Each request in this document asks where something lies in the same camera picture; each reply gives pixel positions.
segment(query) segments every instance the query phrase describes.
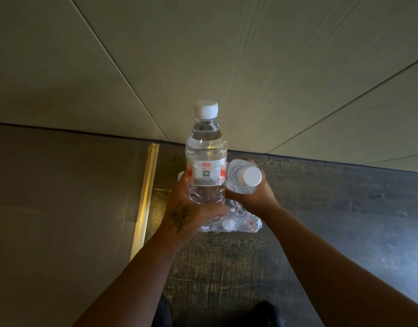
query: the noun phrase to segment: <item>water bottle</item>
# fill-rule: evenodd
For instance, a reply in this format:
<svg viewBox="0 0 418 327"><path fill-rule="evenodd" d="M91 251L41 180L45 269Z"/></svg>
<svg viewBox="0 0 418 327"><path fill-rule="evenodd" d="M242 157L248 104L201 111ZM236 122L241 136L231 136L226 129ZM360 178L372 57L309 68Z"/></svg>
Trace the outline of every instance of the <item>water bottle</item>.
<svg viewBox="0 0 418 327"><path fill-rule="evenodd" d="M217 122L218 104L198 101L195 125L186 140L186 165L189 196L197 203L224 199L227 141Z"/></svg>
<svg viewBox="0 0 418 327"><path fill-rule="evenodd" d="M252 194L262 181L262 172L248 160L234 159L228 163L225 185L239 194Z"/></svg>

